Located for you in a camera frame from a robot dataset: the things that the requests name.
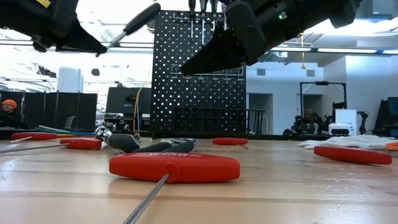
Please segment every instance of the orange object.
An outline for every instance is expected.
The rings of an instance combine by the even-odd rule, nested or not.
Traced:
[[[233,158],[205,154],[140,152],[112,157],[109,171],[136,180],[155,182],[168,174],[168,183],[213,183],[238,179],[240,164]]]
[[[14,108],[17,108],[17,103],[14,100],[4,100],[2,105],[10,105]]]
[[[394,151],[398,151],[398,142],[391,142],[386,144],[386,148]]]
[[[31,132],[31,133],[14,133],[11,135],[12,140],[25,139],[29,138],[29,140],[49,140],[56,139],[58,136],[55,133],[40,133],[40,132]]]
[[[318,156],[342,162],[357,164],[390,165],[390,154],[348,147],[315,146],[314,153]]]
[[[245,145],[249,141],[247,139],[241,138],[215,138],[213,139],[213,144],[222,146],[235,146],[235,145]]]
[[[102,141],[92,138],[69,138],[61,139],[60,144],[67,144],[69,149],[99,150],[102,147]]]

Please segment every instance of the black pegboard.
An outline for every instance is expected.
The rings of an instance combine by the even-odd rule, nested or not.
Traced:
[[[207,14],[205,43],[213,36],[211,14]],[[152,69],[152,98],[150,129],[154,133],[174,131],[175,108],[246,108],[246,69],[239,77],[173,74],[172,67],[180,67],[201,49],[201,20],[193,26],[193,41],[187,11],[161,11],[155,18],[154,59]]]

